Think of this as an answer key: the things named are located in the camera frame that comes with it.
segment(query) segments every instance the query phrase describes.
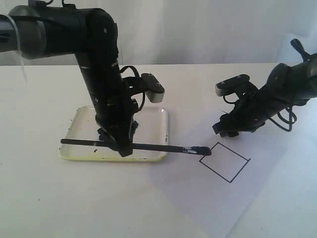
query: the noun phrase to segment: white paper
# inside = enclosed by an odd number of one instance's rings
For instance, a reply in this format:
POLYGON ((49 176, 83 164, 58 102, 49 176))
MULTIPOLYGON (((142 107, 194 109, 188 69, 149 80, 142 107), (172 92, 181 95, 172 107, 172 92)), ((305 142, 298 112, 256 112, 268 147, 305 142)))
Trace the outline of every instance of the white paper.
POLYGON ((285 151, 260 131, 215 135, 220 115, 211 114, 176 144, 214 147, 211 156, 169 154, 149 168, 154 185, 213 238, 227 236, 285 151))

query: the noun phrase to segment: white cable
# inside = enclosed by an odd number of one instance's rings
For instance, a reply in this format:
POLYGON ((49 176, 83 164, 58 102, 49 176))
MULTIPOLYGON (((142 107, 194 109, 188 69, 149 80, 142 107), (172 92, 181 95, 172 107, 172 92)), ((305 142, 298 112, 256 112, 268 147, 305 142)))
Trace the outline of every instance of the white cable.
POLYGON ((21 69, 22 69, 22 74, 23 74, 24 80, 27 83, 28 82, 28 78, 26 77, 25 68, 24 68, 24 62, 23 62, 23 59, 22 59, 21 41, 20 41, 19 30, 18 30, 18 27, 15 24, 15 21, 12 19, 12 17, 9 16, 9 15, 5 15, 5 16, 10 20, 10 22, 13 25, 13 28, 15 30, 16 41, 17 41, 17 44, 18 44, 18 46, 17 46, 17 54, 18 54, 19 59, 20 59, 21 69))

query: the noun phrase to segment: table surface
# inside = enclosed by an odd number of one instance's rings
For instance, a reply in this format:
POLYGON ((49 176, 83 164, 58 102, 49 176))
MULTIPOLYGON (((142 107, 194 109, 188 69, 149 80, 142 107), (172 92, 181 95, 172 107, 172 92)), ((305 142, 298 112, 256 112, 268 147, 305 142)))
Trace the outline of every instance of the table surface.
MULTIPOLYGON (((138 65, 166 89, 170 140, 210 108, 225 104, 214 85, 241 73, 261 87, 275 64, 138 65)), ((0 233, 2 237, 209 237, 146 176, 149 164, 72 162, 58 157, 78 107, 90 105, 77 66, 0 67, 0 233)), ((274 139, 288 150, 229 234, 316 237, 317 100, 296 108, 298 122, 274 139)))

